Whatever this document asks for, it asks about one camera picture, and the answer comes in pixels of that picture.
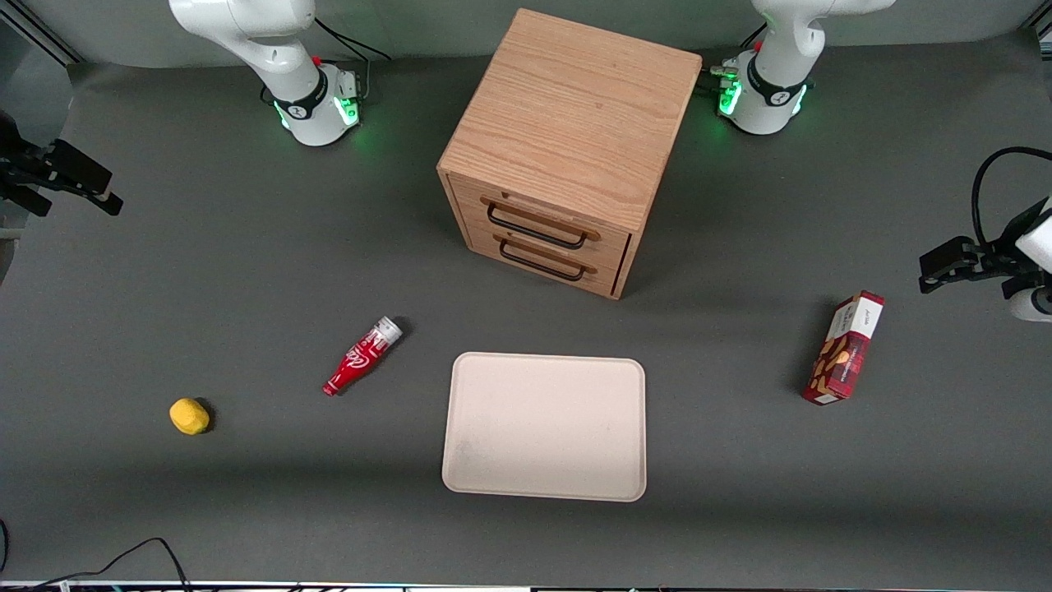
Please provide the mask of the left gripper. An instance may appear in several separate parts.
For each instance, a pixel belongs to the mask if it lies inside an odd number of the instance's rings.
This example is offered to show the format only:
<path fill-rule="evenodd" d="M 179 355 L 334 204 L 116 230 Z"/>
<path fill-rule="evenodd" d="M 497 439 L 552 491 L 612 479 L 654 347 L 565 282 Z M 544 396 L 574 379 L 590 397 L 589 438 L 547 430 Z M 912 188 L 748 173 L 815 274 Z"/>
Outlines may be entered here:
<path fill-rule="evenodd" d="M 963 281 L 1023 274 L 1023 258 L 1051 273 L 1051 205 L 1048 197 L 1013 217 L 1000 243 L 986 243 L 984 254 L 972 238 L 951 238 L 918 258 L 918 289 L 931 294 L 940 286 Z"/>

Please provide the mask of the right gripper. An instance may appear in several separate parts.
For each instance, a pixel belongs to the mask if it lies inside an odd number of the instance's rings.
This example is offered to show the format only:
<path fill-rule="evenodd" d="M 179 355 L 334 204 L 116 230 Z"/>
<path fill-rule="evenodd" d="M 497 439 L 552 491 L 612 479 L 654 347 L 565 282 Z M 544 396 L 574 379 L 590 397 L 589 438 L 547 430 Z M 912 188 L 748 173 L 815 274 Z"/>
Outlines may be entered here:
<path fill-rule="evenodd" d="M 7 113 L 1 113 L 1 198 L 22 207 L 27 213 L 48 216 L 52 202 L 37 193 L 36 177 L 19 169 L 25 154 L 25 140 Z M 49 181 L 65 192 L 89 200 L 103 212 L 118 216 L 123 200 L 113 192 L 113 173 L 65 140 L 55 140 L 49 147 Z"/>

